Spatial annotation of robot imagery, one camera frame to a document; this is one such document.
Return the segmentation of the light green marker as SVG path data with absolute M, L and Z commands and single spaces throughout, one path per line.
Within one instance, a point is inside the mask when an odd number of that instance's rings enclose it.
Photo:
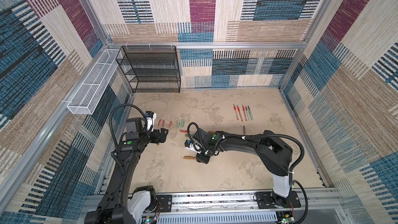
M 249 115 L 249 117 L 250 117 L 250 120 L 253 121 L 254 118 L 253 118 L 253 115 L 252 115 L 252 113 L 251 113 L 251 109 L 250 109 L 249 106 L 247 106 L 247 112 L 248 112 L 248 115 Z

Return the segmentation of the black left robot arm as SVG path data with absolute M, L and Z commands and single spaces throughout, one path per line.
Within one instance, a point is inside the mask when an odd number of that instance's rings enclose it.
M 96 210 L 87 212 L 85 224 L 140 224 L 144 212 L 158 210 L 153 186 L 137 188 L 131 199 L 129 190 L 145 148 L 150 143 L 164 143 L 168 132 L 168 129 L 154 129 L 153 126 L 147 131 L 140 118 L 127 120 L 126 132 L 121 135 L 112 153 L 116 165 L 105 194 Z

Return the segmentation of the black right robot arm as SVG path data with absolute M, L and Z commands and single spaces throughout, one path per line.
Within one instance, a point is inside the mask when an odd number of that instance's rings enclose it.
M 273 175 L 274 195 L 284 199 L 290 195 L 293 149 L 272 131 L 249 136 L 209 132 L 202 137 L 202 142 L 204 146 L 195 157 L 197 162 L 208 164 L 212 156 L 225 151 L 251 153 L 258 156 Z

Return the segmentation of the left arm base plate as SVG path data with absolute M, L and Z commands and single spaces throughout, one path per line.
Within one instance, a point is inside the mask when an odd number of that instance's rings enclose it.
M 171 211 L 172 195 L 157 195 L 154 202 L 150 192 L 140 191 L 131 197 L 127 203 L 127 210 L 131 215 L 150 213 L 168 213 Z

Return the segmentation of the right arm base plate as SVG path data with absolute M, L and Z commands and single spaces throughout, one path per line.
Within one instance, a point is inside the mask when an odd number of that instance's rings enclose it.
M 259 209 L 300 208 L 302 206 L 296 191 L 290 191 L 286 198 L 272 191 L 256 192 L 253 200 L 257 203 Z

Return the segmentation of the aluminium front rail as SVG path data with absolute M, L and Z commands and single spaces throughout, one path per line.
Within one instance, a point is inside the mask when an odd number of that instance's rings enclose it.
M 295 189 L 300 207 L 260 209 L 256 190 L 158 193 L 160 224 L 280 224 L 287 214 L 295 220 L 305 210 L 301 189 Z M 352 224 L 344 200 L 335 188 L 306 188 L 308 213 L 305 224 Z

